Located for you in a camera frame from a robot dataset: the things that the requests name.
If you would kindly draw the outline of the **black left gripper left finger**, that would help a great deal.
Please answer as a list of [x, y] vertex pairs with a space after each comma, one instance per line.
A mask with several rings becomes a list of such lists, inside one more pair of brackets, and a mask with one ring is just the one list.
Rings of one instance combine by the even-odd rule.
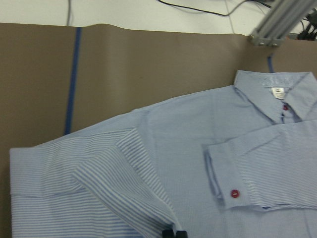
[[174, 230], [163, 230], [161, 235], [162, 238], [174, 238]]

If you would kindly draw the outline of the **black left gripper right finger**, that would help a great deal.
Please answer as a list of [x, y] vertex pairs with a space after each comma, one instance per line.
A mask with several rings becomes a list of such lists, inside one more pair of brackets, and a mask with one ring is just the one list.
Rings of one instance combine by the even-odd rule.
[[188, 238], [186, 231], [176, 231], [176, 238]]

